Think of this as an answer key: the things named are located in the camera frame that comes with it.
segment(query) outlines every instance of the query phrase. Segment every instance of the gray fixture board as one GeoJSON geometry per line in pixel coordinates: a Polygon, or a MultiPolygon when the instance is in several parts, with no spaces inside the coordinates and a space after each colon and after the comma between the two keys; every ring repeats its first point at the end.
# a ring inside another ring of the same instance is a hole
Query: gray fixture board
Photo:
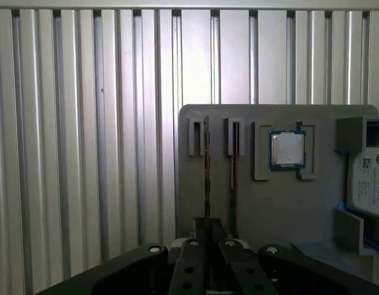
{"type": "Polygon", "coordinates": [[[346,177],[346,159],[335,151],[335,120],[377,114],[373,106],[355,105],[184,106],[179,115],[178,237],[187,237],[192,218],[204,213],[200,133],[203,119],[209,116],[211,217],[221,218],[227,227],[230,159],[226,144],[230,141],[225,126],[226,119],[231,118],[244,125],[240,125],[239,136],[244,148],[240,149],[237,162],[240,239],[254,250],[266,243],[289,246],[293,240],[319,241],[332,246],[333,208],[343,200],[346,177]],[[272,130],[306,131],[305,169],[269,170],[268,137],[272,130]]]}

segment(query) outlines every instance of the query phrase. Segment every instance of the gray bracket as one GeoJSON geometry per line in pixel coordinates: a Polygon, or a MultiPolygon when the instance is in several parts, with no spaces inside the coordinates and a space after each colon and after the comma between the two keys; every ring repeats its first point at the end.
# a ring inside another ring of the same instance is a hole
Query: gray bracket
{"type": "Polygon", "coordinates": [[[362,152],[367,147],[369,122],[379,122],[379,116],[362,116],[337,119],[337,150],[362,152]]]}
{"type": "Polygon", "coordinates": [[[270,153],[270,141],[268,140],[272,123],[264,120],[257,120],[252,123],[254,133],[254,179],[269,180],[271,170],[268,164],[270,153]]]}
{"type": "Polygon", "coordinates": [[[204,118],[188,118],[189,124],[189,155],[203,156],[204,151],[204,118]]]}
{"type": "Polygon", "coordinates": [[[306,167],[299,170],[302,180],[316,179],[319,176],[319,132],[320,123],[317,121],[299,121],[297,129],[305,131],[305,157],[306,167]]]}
{"type": "Polygon", "coordinates": [[[243,119],[225,118],[224,128],[225,128],[225,153],[227,155],[233,155],[233,125],[238,123],[239,128],[239,150],[238,155],[245,155],[245,121],[243,119]]]}
{"type": "Polygon", "coordinates": [[[334,240],[358,255],[377,255],[377,250],[364,244],[364,221],[350,212],[334,208],[334,240]]]}

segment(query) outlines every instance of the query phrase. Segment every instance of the white label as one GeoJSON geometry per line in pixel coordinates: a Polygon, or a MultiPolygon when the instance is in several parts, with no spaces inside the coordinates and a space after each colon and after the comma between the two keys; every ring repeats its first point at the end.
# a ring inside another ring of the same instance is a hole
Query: white label
{"type": "Polygon", "coordinates": [[[379,215],[379,147],[368,147],[353,159],[353,203],[379,215]]]}

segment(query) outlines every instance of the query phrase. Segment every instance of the corrugated metal wall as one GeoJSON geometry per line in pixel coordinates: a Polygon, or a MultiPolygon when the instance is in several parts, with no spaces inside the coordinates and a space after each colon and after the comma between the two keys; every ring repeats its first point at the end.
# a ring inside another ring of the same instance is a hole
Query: corrugated metal wall
{"type": "Polygon", "coordinates": [[[193,103],[379,109],[379,11],[0,9],[0,294],[169,245],[193,103]]]}

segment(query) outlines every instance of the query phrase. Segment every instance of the qr code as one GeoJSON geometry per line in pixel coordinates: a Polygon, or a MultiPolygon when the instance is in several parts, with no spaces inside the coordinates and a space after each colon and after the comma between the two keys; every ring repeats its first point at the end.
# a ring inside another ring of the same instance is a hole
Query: qr code
{"type": "Polygon", "coordinates": [[[371,159],[362,158],[362,167],[364,169],[370,169],[371,168],[371,159]]]}

